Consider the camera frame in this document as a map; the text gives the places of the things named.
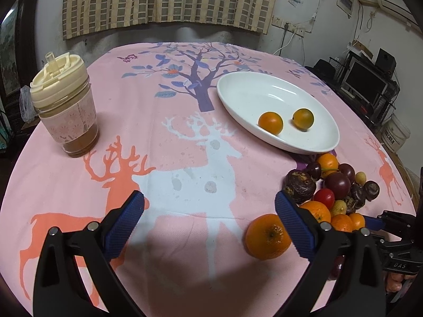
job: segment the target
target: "wall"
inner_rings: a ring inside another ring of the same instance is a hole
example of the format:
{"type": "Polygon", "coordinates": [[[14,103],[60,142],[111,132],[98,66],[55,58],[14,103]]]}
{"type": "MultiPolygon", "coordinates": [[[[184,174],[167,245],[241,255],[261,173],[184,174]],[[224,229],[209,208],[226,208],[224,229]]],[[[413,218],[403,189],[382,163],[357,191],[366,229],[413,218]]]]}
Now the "wall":
{"type": "Polygon", "coordinates": [[[374,8],[364,7],[359,39],[373,53],[374,60],[380,48],[396,59],[401,91],[395,101],[395,115],[411,130],[410,139],[399,149],[398,156],[406,167],[420,176],[423,166],[423,36],[414,30],[407,31],[404,23],[382,11],[377,12],[371,30],[366,33],[365,24],[373,11],[374,8]]]}
{"type": "MultiPolygon", "coordinates": [[[[316,12],[319,0],[300,1],[302,4],[294,7],[288,0],[276,0],[273,14],[293,23],[311,19],[316,12]]],[[[305,65],[313,66],[320,58],[329,60],[329,57],[340,56],[354,36],[359,7],[357,0],[355,0],[351,18],[348,18],[336,2],[337,0],[321,0],[314,25],[310,22],[299,25],[307,30],[310,30],[312,26],[312,33],[306,33],[304,36],[305,65]]],[[[278,27],[270,26],[268,34],[260,37],[258,50],[274,53],[281,47],[283,31],[278,27]]],[[[291,35],[287,33],[284,44],[288,43],[291,35]]],[[[304,57],[299,36],[295,35],[291,44],[282,50],[282,56],[303,63],[304,57]]]]}
{"type": "Polygon", "coordinates": [[[163,23],[108,30],[67,41],[62,36],[63,0],[38,0],[35,15],[35,50],[39,68],[45,54],[59,55],[69,50],[79,54],[87,65],[109,50],[126,44],[142,42],[200,42],[232,43],[257,48],[259,34],[218,25],[163,23]]]}

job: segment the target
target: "curtain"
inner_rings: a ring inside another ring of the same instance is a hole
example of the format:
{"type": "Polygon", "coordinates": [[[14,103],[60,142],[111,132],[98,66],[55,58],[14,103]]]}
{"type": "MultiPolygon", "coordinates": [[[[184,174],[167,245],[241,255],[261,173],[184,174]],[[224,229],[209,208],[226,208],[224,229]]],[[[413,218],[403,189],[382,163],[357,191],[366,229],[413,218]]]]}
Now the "curtain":
{"type": "Polygon", "coordinates": [[[63,0],[63,38],[146,24],[185,21],[267,33],[275,0],[63,0]]]}

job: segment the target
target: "human hand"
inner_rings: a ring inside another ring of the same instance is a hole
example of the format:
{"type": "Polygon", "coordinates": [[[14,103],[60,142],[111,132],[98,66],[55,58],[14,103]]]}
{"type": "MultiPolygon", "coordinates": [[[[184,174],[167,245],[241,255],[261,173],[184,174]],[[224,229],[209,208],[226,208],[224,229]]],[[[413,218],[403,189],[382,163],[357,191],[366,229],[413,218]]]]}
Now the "human hand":
{"type": "Polygon", "coordinates": [[[414,279],[417,275],[403,275],[398,273],[388,273],[386,278],[386,291],[398,292],[402,288],[403,280],[414,279]]]}

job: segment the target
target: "fruit pile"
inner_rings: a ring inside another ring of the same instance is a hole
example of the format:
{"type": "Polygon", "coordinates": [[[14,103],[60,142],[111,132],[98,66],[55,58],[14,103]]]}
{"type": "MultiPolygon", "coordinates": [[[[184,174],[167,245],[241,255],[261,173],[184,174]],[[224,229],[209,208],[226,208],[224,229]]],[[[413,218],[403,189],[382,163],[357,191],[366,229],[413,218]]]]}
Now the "fruit pile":
{"type": "MultiPolygon", "coordinates": [[[[367,181],[366,175],[347,164],[339,164],[331,153],[320,155],[304,171],[293,169],[283,183],[283,191],[299,205],[308,209],[316,220],[326,221],[338,231],[353,232],[365,226],[364,217],[356,210],[379,195],[379,186],[367,181]],[[324,188],[316,192],[316,182],[324,180],[324,188]]],[[[260,260],[282,255],[291,244],[281,220],[267,214],[253,220],[245,234],[248,253],[260,260]]],[[[337,258],[334,268],[342,266],[343,257],[337,258]]]]}
{"type": "Polygon", "coordinates": [[[366,200],[379,195],[379,185],[367,181],[362,171],[355,173],[347,164],[339,164],[335,155],[320,155],[304,171],[291,170],[283,191],[301,208],[308,209],[318,222],[327,221],[338,231],[352,232],[365,226],[364,217],[356,213],[366,200]],[[316,192],[316,182],[324,180],[324,188],[316,192]]]}

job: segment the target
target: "speaker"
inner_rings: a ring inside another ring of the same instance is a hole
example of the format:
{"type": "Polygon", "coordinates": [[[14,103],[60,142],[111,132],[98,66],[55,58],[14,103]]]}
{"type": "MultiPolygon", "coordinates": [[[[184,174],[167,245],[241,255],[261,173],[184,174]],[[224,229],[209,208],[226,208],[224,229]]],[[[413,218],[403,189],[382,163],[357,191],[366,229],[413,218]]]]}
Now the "speaker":
{"type": "Polygon", "coordinates": [[[375,65],[386,73],[389,78],[392,78],[396,67],[396,60],[394,56],[386,52],[384,49],[380,49],[375,65]]]}

